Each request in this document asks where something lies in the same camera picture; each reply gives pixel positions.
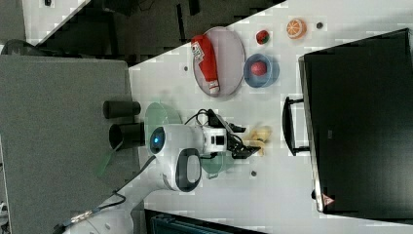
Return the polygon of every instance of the small red object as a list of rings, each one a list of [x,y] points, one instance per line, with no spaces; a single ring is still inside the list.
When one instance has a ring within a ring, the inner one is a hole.
[[[215,52],[206,35],[197,35],[191,40],[192,53],[208,83],[211,94],[219,92],[218,72],[216,69]]]
[[[266,30],[259,31],[256,35],[257,43],[263,45],[270,39],[270,33]]]
[[[267,73],[267,64],[264,61],[256,61],[251,66],[251,72],[256,76],[262,76]]]

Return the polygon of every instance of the table surface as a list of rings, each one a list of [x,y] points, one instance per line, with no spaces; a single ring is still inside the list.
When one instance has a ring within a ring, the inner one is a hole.
[[[26,41],[33,46],[42,43],[70,20],[91,0],[22,0]]]
[[[290,40],[285,33],[294,18],[308,25],[301,40]],[[319,21],[323,29],[316,29]],[[142,113],[151,101],[160,100],[176,108],[183,121],[201,108],[212,108],[249,130],[255,126],[273,130],[264,157],[238,161],[216,179],[208,180],[203,173],[200,186],[191,193],[156,191],[145,199],[145,208],[265,233],[412,232],[411,226],[318,213],[311,199],[309,154],[293,157],[282,136],[284,99],[302,97],[299,57],[404,27],[413,28],[410,0],[288,0],[228,26],[239,34],[247,57],[262,53],[278,61],[280,77],[268,88],[252,89],[243,81],[230,97],[208,97],[195,81],[189,44],[130,68],[132,97],[141,103]],[[264,46],[254,40],[261,29],[271,34]],[[297,145],[307,145],[303,105],[293,108]]]

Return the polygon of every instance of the orange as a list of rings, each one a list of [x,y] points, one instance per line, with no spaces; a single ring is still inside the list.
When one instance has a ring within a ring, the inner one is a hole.
[[[298,39],[307,32],[307,25],[303,20],[293,19],[286,26],[286,32],[291,39]]]

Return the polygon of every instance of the gray carpet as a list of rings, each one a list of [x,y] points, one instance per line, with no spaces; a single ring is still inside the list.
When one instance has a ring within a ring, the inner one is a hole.
[[[140,8],[136,4],[132,10],[125,8],[135,1],[140,2]],[[282,1],[199,0],[199,11],[191,16],[189,0],[94,0],[41,47],[123,59],[134,65],[179,47],[194,35],[212,27],[226,26]],[[181,27],[178,5],[181,9]],[[96,9],[101,11],[97,13],[99,17],[110,14],[115,32],[110,31],[106,18],[97,19]],[[113,40],[109,38],[114,33],[118,46],[116,53]]]

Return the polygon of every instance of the red bottle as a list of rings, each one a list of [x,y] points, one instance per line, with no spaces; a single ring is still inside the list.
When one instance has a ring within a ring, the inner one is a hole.
[[[192,54],[199,65],[209,86],[211,94],[219,92],[218,73],[216,70],[215,52],[206,35],[197,35],[191,40]]]

